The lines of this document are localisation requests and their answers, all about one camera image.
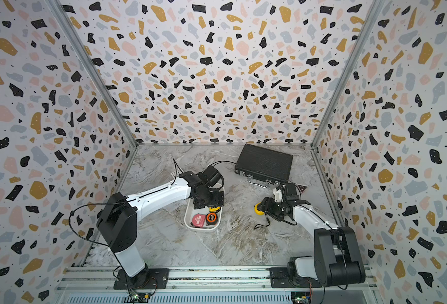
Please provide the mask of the white plastic storage box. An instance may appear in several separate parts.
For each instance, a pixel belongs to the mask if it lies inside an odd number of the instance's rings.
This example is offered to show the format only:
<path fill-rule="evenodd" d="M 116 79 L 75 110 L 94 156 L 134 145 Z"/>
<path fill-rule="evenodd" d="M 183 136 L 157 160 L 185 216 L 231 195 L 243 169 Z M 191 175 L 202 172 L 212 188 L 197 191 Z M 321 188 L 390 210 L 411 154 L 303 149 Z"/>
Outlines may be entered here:
<path fill-rule="evenodd" d="M 223 211 L 224 187 L 221 182 L 217 182 L 213 186 L 217 192 L 210 192 L 208 196 L 209 204 L 193 194 L 193 190 L 189 187 L 186 201 L 187 206 L 184 214 L 184 225 L 195 232 L 210 233 L 215 231 L 221 223 L 221 213 Z"/>

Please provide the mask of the orange black tape measure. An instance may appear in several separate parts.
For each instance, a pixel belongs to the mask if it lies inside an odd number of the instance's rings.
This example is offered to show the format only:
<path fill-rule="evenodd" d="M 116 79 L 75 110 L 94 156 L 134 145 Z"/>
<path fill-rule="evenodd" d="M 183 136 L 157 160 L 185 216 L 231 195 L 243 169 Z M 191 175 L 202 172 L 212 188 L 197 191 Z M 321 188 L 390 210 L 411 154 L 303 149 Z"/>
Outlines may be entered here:
<path fill-rule="evenodd" d="M 209 213 L 206 216 L 206 223 L 207 225 L 216 225 L 218 222 L 218 215 L 216 213 Z"/>

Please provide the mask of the yellow 3m tape measure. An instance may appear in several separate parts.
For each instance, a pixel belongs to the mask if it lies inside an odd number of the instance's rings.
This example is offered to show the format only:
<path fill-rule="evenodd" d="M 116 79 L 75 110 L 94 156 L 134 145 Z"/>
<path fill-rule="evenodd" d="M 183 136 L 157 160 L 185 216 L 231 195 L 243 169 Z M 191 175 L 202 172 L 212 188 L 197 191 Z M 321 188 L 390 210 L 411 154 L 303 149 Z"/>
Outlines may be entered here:
<path fill-rule="evenodd" d="M 268 203 L 261 201 L 254 206 L 254 211 L 257 215 L 267 215 L 268 213 Z"/>
<path fill-rule="evenodd" d="M 221 211 L 221 206 L 209 208 L 210 213 L 219 213 L 219 211 Z"/>

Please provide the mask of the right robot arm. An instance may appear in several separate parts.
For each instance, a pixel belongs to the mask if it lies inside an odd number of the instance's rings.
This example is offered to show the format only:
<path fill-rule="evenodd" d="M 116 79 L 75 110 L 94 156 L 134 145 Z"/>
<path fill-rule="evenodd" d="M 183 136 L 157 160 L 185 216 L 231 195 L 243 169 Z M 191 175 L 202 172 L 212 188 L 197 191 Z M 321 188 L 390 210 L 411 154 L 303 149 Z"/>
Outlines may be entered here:
<path fill-rule="evenodd" d="M 255 213 L 291 226 L 303 227 L 312 237 L 313 255 L 291 258 L 285 271 L 270 271 L 274 288 L 333 287 L 345 290 L 365 282 L 366 273 L 355 232 L 321 215 L 303 199 L 295 183 L 282 184 L 272 197 L 255 205 Z"/>

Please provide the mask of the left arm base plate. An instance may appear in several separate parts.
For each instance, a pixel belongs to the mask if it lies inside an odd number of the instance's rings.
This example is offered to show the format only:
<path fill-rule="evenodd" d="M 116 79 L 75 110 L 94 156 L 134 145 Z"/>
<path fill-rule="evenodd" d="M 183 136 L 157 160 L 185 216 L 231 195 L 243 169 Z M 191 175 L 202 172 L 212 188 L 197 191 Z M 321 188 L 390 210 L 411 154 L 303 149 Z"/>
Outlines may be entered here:
<path fill-rule="evenodd" d="M 170 269 L 145 268 L 134 277 L 130 277 L 123 269 L 119 270 L 114 290 L 164 290 L 166 288 Z"/>

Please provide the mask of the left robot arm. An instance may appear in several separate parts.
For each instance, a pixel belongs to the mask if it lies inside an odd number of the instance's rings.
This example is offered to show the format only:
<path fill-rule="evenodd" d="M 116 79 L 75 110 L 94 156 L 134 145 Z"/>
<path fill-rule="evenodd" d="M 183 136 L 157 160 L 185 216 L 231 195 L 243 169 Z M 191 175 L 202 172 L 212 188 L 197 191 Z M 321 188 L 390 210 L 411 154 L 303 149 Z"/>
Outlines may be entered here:
<path fill-rule="evenodd" d="M 210 165 L 204 171 L 183 172 L 174 180 L 134 195 L 115 193 L 105 205 L 96 224 L 102 238 L 116 257 L 123 277 L 136 278 L 147 272 L 140 253 L 138 223 L 148 215 L 180 200 L 190 199 L 195 210 L 224 206 L 223 175 Z"/>

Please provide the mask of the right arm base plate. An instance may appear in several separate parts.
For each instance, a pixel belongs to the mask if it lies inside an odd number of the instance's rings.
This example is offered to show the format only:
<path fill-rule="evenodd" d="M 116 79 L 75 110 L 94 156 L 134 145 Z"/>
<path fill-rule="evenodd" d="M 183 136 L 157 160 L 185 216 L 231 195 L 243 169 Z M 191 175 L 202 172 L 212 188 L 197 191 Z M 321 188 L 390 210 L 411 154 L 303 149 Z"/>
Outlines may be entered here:
<path fill-rule="evenodd" d="M 322 285 L 312 277 L 301 277 L 286 267 L 269 269 L 272 288 L 321 288 Z"/>

